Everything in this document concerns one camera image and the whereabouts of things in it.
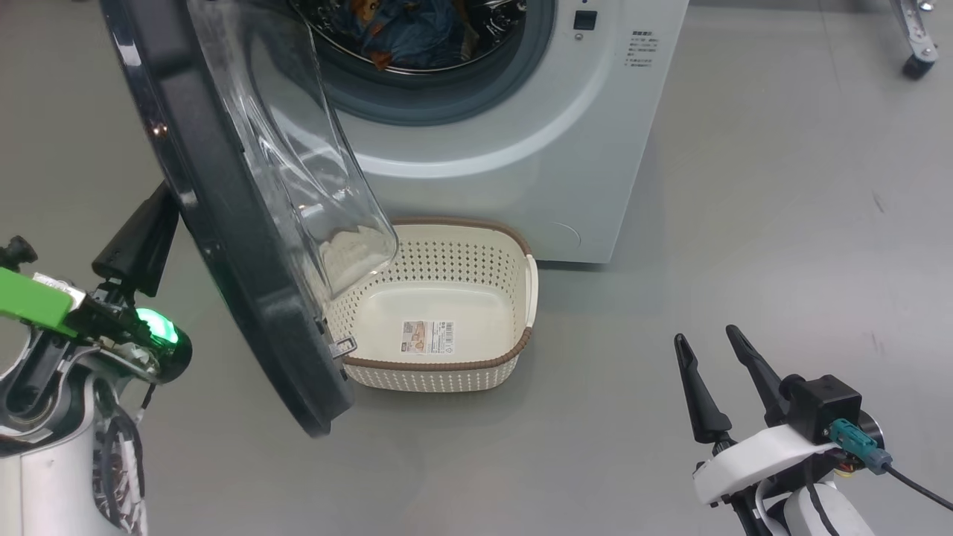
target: green led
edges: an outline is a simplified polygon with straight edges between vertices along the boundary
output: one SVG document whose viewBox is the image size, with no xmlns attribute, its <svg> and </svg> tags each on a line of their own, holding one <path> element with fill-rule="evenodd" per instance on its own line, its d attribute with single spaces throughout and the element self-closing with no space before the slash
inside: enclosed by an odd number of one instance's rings
<svg viewBox="0 0 953 536">
<path fill-rule="evenodd" d="M 169 319 L 156 313 L 152 309 L 136 309 L 135 314 L 139 316 L 140 320 L 145 321 L 149 325 L 149 331 L 152 332 L 153 337 L 166 340 L 172 344 L 178 342 L 178 334 L 175 333 L 175 326 L 172 325 Z"/>
</svg>

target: sticker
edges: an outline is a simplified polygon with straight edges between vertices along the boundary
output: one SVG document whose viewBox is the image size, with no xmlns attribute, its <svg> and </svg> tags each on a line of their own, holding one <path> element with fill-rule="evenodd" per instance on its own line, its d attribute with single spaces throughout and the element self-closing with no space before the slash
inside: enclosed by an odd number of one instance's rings
<svg viewBox="0 0 953 536">
<path fill-rule="evenodd" d="M 48 287 L 54 288 L 60 292 L 69 294 L 70 298 L 72 299 L 72 307 L 70 308 L 71 311 L 79 309 L 79 306 L 83 303 L 83 299 L 86 299 L 85 292 L 79 290 L 78 288 L 69 286 L 65 281 L 54 279 L 50 276 L 44 276 L 39 272 L 33 274 L 33 280 Z"/>
<path fill-rule="evenodd" d="M 659 39 L 650 30 L 635 30 L 629 36 L 625 52 L 625 67 L 652 67 L 652 60 L 659 51 Z"/>
<path fill-rule="evenodd" d="M 400 341 L 401 354 L 429 356 L 454 353 L 454 323 L 447 320 L 430 322 L 415 320 L 404 322 Z"/>
</svg>

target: black cable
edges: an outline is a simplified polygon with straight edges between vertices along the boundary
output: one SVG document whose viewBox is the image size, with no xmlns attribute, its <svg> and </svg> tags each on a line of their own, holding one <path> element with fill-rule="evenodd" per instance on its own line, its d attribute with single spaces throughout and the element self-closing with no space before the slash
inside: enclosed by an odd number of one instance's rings
<svg viewBox="0 0 953 536">
<path fill-rule="evenodd" d="M 886 472 L 888 472 L 888 473 L 890 473 L 895 479 L 897 479 L 897 480 L 901 481 L 902 483 L 909 485 L 911 488 L 913 488 L 913 489 L 919 491 L 920 493 L 922 493 L 922 495 L 924 495 L 925 497 L 928 497 L 928 498 L 929 498 L 931 501 L 933 501 L 934 503 L 936 503 L 936 504 L 938 504 L 938 505 L 940 505 L 940 506 L 946 508 L 947 510 L 953 510 L 953 503 L 950 503 L 949 501 L 947 501 L 947 500 L 944 499 L 943 497 L 937 495 L 936 493 L 930 491 L 929 489 L 926 489 L 926 488 L 923 487 L 922 485 L 919 485 L 919 484 L 913 482 L 912 480 L 910 480 L 909 477 L 907 477 L 906 475 L 904 475 L 903 473 L 901 473 L 900 471 L 898 471 L 897 469 L 895 469 L 895 468 L 893 467 L 893 465 L 891 465 L 891 464 L 884 464 L 884 465 L 883 465 L 883 470 L 886 471 Z"/>
<path fill-rule="evenodd" d="M 143 498 L 146 496 L 146 477 L 142 464 L 142 439 L 139 437 L 139 430 L 136 429 L 135 422 L 121 407 L 117 405 L 113 411 L 115 413 L 110 420 L 109 427 L 106 429 L 102 449 L 99 451 L 99 474 L 103 485 L 103 494 L 106 495 L 110 523 L 121 528 L 119 524 L 119 503 L 115 496 L 116 482 L 113 481 L 115 475 L 112 471 L 112 453 L 115 446 L 119 444 L 120 434 L 125 441 L 132 440 L 136 476 L 139 480 L 139 496 Z"/>
<path fill-rule="evenodd" d="M 755 489 L 756 486 L 752 485 L 744 491 L 736 493 L 728 504 L 738 514 L 738 521 L 741 523 L 741 528 L 744 529 L 745 536 L 768 536 L 770 532 L 768 532 L 764 520 L 757 517 Z"/>
<path fill-rule="evenodd" d="M 146 391 L 146 396 L 142 399 L 142 405 L 139 406 L 140 409 L 146 409 L 149 407 L 149 402 L 152 402 L 152 393 L 155 392 L 155 383 L 149 384 L 149 390 Z"/>
<path fill-rule="evenodd" d="M 116 419 L 110 422 L 103 437 L 103 446 L 99 450 L 99 480 L 103 485 L 103 494 L 106 496 L 106 506 L 110 523 L 119 526 L 119 503 L 116 502 L 115 482 L 112 481 L 112 446 L 119 436 L 119 423 Z"/>
<path fill-rule="evenodd" d="M 824 511 L 824 505 L 821 504 L 821 497 L 818 495 L 818 490 L 814 487 L 813 456 L 808 456 L 807 460 L 804 461 L 804 487 L 807 488 L 807 494 L 811 496 L 811 504 L 814 505 L 814 509 L 817 510 L 818 515 L 821 516 L 821 523 L 823 523 L 827 532 L 831 536 L 841 536 L 837 529 L 834 528 L 834 524 L 831 523 L 830 518 L 827 517 L 827 512 Z"/>
</svg>

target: basket handle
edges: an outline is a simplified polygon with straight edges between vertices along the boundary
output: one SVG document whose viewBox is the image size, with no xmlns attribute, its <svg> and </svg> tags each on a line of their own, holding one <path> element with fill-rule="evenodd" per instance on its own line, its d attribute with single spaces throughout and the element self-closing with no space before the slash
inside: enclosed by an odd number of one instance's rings
<svg viewBox="0 0 953 536">
<path fill-rule="evenodd" d="M 526 256 L 526 290 L 526 327 L 533 327 L 539 298 L 539 271 L 532 255 Z"/>
</svg>

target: washing machine door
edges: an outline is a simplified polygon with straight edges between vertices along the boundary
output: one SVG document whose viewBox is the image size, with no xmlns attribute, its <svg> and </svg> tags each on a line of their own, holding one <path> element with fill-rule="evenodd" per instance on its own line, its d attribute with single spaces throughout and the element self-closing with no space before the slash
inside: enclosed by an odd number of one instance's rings
<svg viewBox="0 0 953 536">
<path fill-rule="evenodd" d="M 235 322 L 305 431 L 328 433 L 352 394 L 323 311 L 397 246 L 324 95 L 307 27 L 284 0 L 102 8 L 166 181 Z"/>
</svg>

